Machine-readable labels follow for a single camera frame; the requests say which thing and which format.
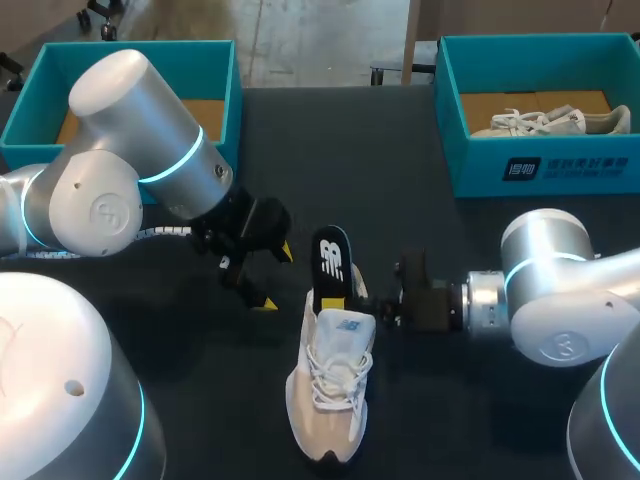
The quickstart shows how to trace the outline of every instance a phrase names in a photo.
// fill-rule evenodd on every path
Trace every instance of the sneaker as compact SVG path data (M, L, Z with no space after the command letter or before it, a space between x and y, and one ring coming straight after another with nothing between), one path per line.
M355 295L367 296L344 232L321 229L313 248L318 253L312 256L314 288L307 294L286 405L302 452L313 461L340 465L353 457L364 437L376 322L371 315L344 308Z
M520 115L518 110L494 115L491 128L475 132L472 137L528 137L537 135L601 135L631 132L631 111L620 105L604 115L582 113L569 105L549 113Z

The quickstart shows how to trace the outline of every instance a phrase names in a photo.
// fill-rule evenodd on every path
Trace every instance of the floor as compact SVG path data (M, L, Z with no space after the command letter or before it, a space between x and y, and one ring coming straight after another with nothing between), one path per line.
M120 40L236 40L247 87L350 86L369 84L372 61L402 59L408 8L409 0L124 0L113 23ZM103 19L90 13L88 34L70 18L14 57L29 67L44 42L99 41ZM385 75L398 83L399 73Z

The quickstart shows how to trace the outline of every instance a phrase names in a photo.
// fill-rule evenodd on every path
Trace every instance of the cardboard box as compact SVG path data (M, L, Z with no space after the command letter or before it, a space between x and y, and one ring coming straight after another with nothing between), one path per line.
M435 101L455 195L640 192L638 84L640 51L624 34L444 37L437 59ZM505 101L500 99L505 93L538 92L534 95L540 110L549 110L545 102L559 106L555 104L559 95L572 102L584 96L576 91L595 91L595 97L588 94L590 101L601 91L611 108L627 105L632 134L471 137L463 94L498 94L491 100L498 103ZM465 98L467 108L475 108L469 103L473 97ZM488 101L478 98L473 100L476 104ZM471 115L469 121L484 122Z
M208 117L206 122L214 125L209 127L214 131L215 124L221 125L219 134L210 140L227 163L237 168L242 85L235 44L178 41L45 44L0 137L0 150L9 169L55 159L64 148L56 143L59 135L68 136L67 130L73 126L67 123L63 130L71 87L97 61L128 48L139 50L151 61L176 95L191 105L199 121ZM202 103L208 100L215 102ZM144 190L142 193L143 199L150 201Z
M606 32L640 32L640 1L612 0L604 30Z
M608 7L609 0L421 0L417 40L445 35L597 32Z

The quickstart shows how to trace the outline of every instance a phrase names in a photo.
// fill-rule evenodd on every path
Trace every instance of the black table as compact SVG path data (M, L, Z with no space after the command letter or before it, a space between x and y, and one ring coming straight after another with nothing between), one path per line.
M0 96L3 112L15 101ZM603 255L640 242L639 197L456 201L430 86L245 90L240 179L290 209L296 260L254 259L280 306L246 311L220 289L216 261L180 239L138 242L109 259L5 261L76 288L101 312L164 425L167 480L315 478L298 452L284 403L294 368L309 240L335 223L351 238L370 291L386 293L399 253L426 246L434 276L500 268L499 240L518 214L563 208ZM147 208L147 225L171 219ZM566 419L594 365L553 370L509 347L459 336L403 340L389 369L379 331L361 455L345 478L573 478Z

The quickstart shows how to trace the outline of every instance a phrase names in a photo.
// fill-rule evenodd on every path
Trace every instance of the cable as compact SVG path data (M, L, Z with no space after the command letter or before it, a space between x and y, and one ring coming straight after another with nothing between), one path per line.
M135 238L134 242L138 240L145 240L147 238L159 237L159 236L173 236L173 237L186 237L191 234L191 227L154 227L147 228L146 230L140 230ZM82 255L76 255L69 252L26 252L23 255L25 258L38 258L41 260L72 260L75 258L84 258ZM19 254L7 255L2 257L2 260L15 260L20 258Z

